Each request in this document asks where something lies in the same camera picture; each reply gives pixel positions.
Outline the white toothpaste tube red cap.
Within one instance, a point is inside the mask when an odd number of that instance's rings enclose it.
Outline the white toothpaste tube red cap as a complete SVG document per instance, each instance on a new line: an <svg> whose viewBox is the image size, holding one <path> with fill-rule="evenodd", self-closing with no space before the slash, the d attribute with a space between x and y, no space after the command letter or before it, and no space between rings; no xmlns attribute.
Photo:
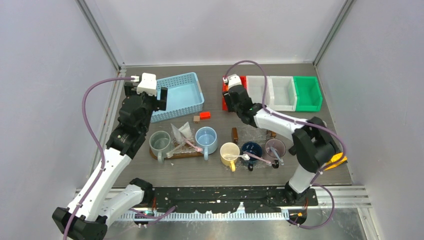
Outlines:
<svg viewBox="0 0 424 240"><path fill-rule="evenodd" d="M181 131L175 125L173 125L172 123L170 125L171 125L172 132L173 132L173 135L174 135L176 142L178 144L183 143L185 141L184 135L181 133Z"/></svg>

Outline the grey-green mug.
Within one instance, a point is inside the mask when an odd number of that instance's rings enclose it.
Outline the grey-green mug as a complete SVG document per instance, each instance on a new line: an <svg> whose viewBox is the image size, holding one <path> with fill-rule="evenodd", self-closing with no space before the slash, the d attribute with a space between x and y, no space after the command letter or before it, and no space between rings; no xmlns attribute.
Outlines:
<svg viewBox="0 0 424 240"><path fill-rule="evenodd" d="M157 131L150 136L149 147L157 161L162 164L167 153L172 150L171 136L166 131Z"/></svg>

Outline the clear textured acrylic holder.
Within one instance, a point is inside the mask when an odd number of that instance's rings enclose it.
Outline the clear textured acrylic holder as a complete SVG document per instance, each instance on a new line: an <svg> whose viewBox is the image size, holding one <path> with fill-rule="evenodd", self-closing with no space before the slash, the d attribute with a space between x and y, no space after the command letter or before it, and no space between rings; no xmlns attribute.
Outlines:
<svg viewBox="0 0 424 240"><path fill-rule="evenodd" d="M195 153L195 148L192 147L189 143L194 145L194 134L191 129L185 129L183 131L178 129L173 129L173 140L172 140L172 149L167 153L168 157L173 157L177 154L188 154Z"/></svg>

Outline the light blue mug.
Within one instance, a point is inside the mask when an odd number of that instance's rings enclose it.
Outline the light blue mug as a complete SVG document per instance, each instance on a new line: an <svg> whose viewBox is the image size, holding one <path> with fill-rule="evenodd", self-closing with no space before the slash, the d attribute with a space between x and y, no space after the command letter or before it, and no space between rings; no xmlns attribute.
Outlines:
<svg viewBox="0 0 424 240"><path fill-rule="evenodd" d="M218 148L217 132L209 126L198 129L195 133L196 146L202 149L205 161L209 160L209 155L213 154Z"/></svg>

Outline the dark blue mug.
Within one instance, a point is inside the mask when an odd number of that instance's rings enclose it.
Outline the dark blue mug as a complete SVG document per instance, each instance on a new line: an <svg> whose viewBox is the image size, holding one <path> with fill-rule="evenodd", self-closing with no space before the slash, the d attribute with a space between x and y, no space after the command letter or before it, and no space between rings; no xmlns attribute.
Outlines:
<svg viewBox="0 0 424 240"><path fill-rule="evenodd" d="M252 155L254 155L254 156L256 156L256 157L259 157L259 158L261 158L261 157L262 157L262 155L263 155L262 147L261 147L258 143L253 142L253 141L248 141L248 142L246 142L246 143L244 143L244 144L242 145L242 147L241 147L241 149L240 149L240 153L243 155L245 152L247 152L247 153L249 153L249 154L252 154ZM254 169L254 166L255 166L255 165L256 165L259 161L260 161L259 159L257 159L257 158L255 158L255 157L251 157L251 156L250 156L250 159L249 159L249 160L244 160L244 159L242 159L242 160L241 160L241 163L242 163L245 167L247 167L247 169L248 169L250 172L252 172L252 171L253 171L253 169Z"/></svg>

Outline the cream mug yellow handle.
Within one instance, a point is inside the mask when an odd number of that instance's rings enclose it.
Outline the cream mug yellow handle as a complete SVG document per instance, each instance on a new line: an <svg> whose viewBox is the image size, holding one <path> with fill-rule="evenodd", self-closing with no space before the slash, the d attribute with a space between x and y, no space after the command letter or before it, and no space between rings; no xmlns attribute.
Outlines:
<svg viewBox="0 0 424 240"><path fill-rule="evenodd" d="M236 171L236 162L239 159L240 149L233 142L224 143L219 150L222 164L229 167L232 172Z"/></svg>

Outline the grey toothbrush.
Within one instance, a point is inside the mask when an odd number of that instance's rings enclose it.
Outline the grey toothbrush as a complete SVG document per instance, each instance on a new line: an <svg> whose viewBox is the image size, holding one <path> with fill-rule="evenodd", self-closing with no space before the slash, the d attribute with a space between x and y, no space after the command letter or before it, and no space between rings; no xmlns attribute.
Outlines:
<svg viewBox="0 0 424 240"><path fill-rule="evenodd" d="M282 157L279 155L277 149L275 147L271 146L269 148L269 150L270 150L270 155L273 154L273 157L278 160L279 164L284 165L284 161L283 161Z"/></svg>

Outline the pink toothbrush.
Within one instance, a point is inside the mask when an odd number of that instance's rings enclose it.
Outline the pink toothbrush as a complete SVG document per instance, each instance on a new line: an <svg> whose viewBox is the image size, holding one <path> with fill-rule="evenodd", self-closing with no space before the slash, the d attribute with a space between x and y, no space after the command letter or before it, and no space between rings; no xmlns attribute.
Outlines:
<svg viewBox="0 0 424 240"><path fill-rule="evenodd" d="M203 151L203 149L201 147L194 145L188 139L185 139L184 141L185 141L186 144L191 146L196 152L201 153Z"/></svg>
<svg viewBox="0 0 424 240"><path fill-rule="evenodd" d="M259 156L256 156L256 155L254 155L254 154L252 154L250 152L244 151L243 154L249 156L250 158L254 158L256 160L260 160L262 162L265 162L267 165L272 165L272 162L271 161L266 160L266 159L263 159L263 158L261 158Z"/></svg>

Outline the mauve mug black handle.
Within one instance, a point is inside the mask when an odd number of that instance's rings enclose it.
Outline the mauve mug black handle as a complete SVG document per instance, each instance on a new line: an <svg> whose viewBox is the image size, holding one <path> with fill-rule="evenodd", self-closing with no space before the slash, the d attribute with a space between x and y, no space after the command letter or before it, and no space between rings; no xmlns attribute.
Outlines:
<svg viewBox="0 0 424 240"><path fill-rule="evenodd" d="M276 148L276 150L279 153L279 156L282 157L283 159L283 156L286 153L286 145L281 140L275 139L275 138L270 139L265 143L263 148L263 155L262 155L263 159L268 161L277 160L273 154L270 154L271 153L270 147Z"/></svg>

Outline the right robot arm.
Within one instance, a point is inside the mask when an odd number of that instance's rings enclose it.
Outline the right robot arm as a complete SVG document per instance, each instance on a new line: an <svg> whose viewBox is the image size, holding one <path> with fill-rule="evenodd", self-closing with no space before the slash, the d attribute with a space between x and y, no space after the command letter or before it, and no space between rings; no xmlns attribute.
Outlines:
<svg viewBox="0 0 424 240"><path fill-rule="evenodd" d="M232 86L222 95L228 111L236 113L244 124L292 140L289 152L296 156L298 167L285 184L285 198L291 205L299 205L322 167L341 151L332 131L318 117L300 119L254 103L242 85Z"/></svg>

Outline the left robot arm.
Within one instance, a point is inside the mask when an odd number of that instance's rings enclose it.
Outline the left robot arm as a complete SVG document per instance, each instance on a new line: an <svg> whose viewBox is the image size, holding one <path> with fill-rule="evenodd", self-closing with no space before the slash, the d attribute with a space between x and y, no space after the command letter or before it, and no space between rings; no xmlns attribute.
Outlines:
<svg viewBox="0 0 424 240"><path fill-rule="evenodd" d="M134 86L127 81L124 91L118 125L105 148L100 148L99 164L74 200L67 207L57 207L52 214L64 239L102 240L108 227L131 207L148 207L153 202L152 184L140 178L134 178L123 191L105 200L145 142L153 113L167 108L167 87L154 92L147 83Z"/></svg>

